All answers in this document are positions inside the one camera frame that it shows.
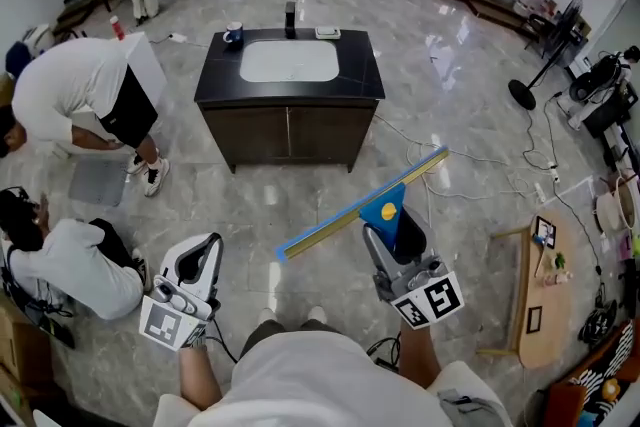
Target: faucet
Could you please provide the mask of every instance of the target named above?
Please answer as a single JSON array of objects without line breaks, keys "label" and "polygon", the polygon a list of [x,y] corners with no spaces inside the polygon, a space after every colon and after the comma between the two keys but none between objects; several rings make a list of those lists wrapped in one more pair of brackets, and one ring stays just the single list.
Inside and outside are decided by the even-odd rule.
[{"label": "faucet", "polygon": [[284,12],[284,34],[287,39],[294,39],[296,37],[296,3],[287,2]]}]

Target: cardboard box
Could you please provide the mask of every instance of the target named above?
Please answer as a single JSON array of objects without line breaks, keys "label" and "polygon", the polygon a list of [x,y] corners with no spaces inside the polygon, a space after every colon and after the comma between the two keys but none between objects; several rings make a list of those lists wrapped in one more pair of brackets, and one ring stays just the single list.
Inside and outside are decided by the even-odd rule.
[{"label": "cardboard box", "polygon": [[0,74],[0,107],[11,104],[15,83],[6,73]]},{"label": "cardboard box", "polygon": [[0,366],[0,395],[11,410],[29,426],[35,425],[34,409],[46,409],[47,406],[59,406],[66,402],[64,392],[55,384],[25,386],[16,381],[3,366]]},{"label": "cardboard box", "polygon": [[0,293],[0,363],[19,383],[53,382],[49,335]]}]

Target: white sink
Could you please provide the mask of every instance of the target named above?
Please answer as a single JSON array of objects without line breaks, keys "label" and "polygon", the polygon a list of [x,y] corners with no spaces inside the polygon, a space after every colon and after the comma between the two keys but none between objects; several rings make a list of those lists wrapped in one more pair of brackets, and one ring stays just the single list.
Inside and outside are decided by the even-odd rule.
[{"label": "white sink", "polygon": [[339,71],[336,47],[319,40],[256,41],[245,47],[240,64],[247,82],[327,82]]}]

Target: gray floor mat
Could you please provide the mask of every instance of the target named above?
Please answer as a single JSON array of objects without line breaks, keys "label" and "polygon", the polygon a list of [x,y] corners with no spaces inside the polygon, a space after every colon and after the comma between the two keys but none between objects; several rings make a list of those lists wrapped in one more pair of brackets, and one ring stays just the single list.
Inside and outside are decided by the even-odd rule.
[{"label": "gray floor mat", "polygon": [[118,206],[126,178],[127,161],[82,158],[73,172],[69,198],[94,205]]}]

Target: gray cloth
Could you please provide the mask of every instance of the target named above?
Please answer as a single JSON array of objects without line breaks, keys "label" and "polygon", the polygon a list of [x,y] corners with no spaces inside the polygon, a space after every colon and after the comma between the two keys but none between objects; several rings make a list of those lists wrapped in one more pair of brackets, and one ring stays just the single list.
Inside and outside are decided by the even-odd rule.
[{"label": "gray cloth", "polygon": [[438,392],[440,407],[449,417],[453,427],[505,427],[497,402],[460,396],[456,390]]}]

